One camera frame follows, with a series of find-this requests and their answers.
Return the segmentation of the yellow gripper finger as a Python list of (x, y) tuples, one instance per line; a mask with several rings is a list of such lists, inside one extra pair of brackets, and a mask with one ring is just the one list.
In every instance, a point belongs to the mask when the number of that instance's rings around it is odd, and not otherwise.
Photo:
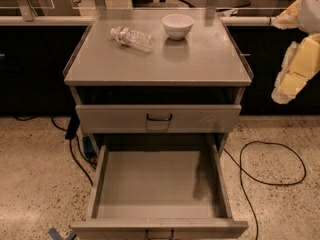
[(278, 29), (294, 29), (300, 27), (298, 15), (301, 10), (302, 0), (294, 1), (286, 10), (272, 20), (272, 25)]
[(292, 42), (272, 91), (272, 100), (288, 104), (320, 71), (320, 34), (309, 35), (301, 43)]

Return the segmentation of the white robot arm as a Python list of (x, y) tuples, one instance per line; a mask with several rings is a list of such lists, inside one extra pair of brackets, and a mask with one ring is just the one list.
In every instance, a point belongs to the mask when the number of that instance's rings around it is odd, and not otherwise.
[(274, 83), (273, 101), (287, 104), (320, 71), (320, 0), (296, 0), (272, 25), (278, 29), (298, 28), (308, 34), (300, 43), (291, 42)]

